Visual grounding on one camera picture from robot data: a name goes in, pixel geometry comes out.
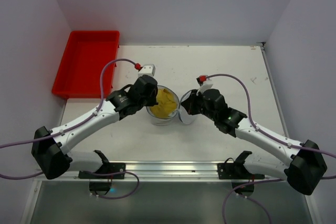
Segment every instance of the container lid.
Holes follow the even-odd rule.
[[[188,112],[185,110],[185,108],[183,106],[181,106],[181,103],[183,101],[185,101],[186,99],[189,98],[191,94],[191,90],[189,90],[188,92],[186,92],[180,99],[180,104],[178,105],[179,107],[179,117],[178,119],[180,119],[180,121],[184,124],[191,124],[192,122],[195,121],[197,115],[189,115]]]

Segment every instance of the red container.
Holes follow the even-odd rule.
[[[117,55],[118,31],[73,31],[58,68],[53,94],[68,98],[100,98],[99,77],[103,67]],[[103,78],[104,96],[112,88],[115,64]]]

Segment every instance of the robotic arm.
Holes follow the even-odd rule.
[[[95,107],[75,120],[51,130],[44,126],[39,128],[34,138],[60,133],[58,136],[33,143],[32,155],[45,176],[54,179],[67,171],[81,170],[99,174],[110,173],[110,164],[101,151],[84,153],[71,152],[71,149],[99,129],[135,114],[144,106],[156,105],[158,87],[153,78],[154,74],[155,66],[146,65],[138,72],[138,79],[133,85],[129,84],[121,90],[113,91],[103,101],[99,111],[98,107]]]
[[[327,170],[322,154],[297,148],[292,145],[319,149],[313,141],[307,140],[301,143],[296,140],[281,136],[257,123],[255,129],[246,114],[228,107],[224,97],[216,89],[211,89],[209,80],[200,82],[198,90],[192,90],[190,96],[181,103],[182,107],[190,115],[202,114],[214,121],[215,126],[224,134],[237,137],[257,145],[274,158],[264,158],[249,151],[242,152],[232,163],[224,164],[224,170],[231,177],[246,178],[253,174],[263,174],[281,178],[298,192],[311,195],[316,185]],[[264,134],[282,140],[280,144]]]

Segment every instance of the gray wall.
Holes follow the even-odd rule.
[[[70,28],[56,0],[0,0],[0,144],[54,126],[62,101],[51,94]],[[34,172],[31,144],[1,150],[0,173]],[[0,223],[19,223],[31,180],[0,179]]]
[[[291,0],[266,43],[266,55],[291,137],[336,153],[335,0]],[[327,159],[328,174],[336,161]],[[314,192],[324,223],[334,223],[335,181]]]
[[[71,29],[116,29],[122,44],[255,44],[290,0],[57,0]]]

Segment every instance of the white tabletop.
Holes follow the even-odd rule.
[[[201,74],[229,73],[247,86],[253,118],[259,124],[283,134],[279,112],[259,47],[249,46],[120,46],[117,58],[156,66],[155,79],[181,97],[198,87]],[[117,64],[113,88],[133,84],[137,71],[127,62]],[[228,106],[247,113],[243,88],[232,79],[213,78]],[[62,119],[65,124],[92,109],[95,99],[69,99]],[[114,161],[223,161],[242,151],[268,153],[252,144],[223,134],[214,123],[199,115],[191,125],[176,120],[168,126],[149,122],[145,109],[111,124],[78,144],[74,150],[101,150]]]

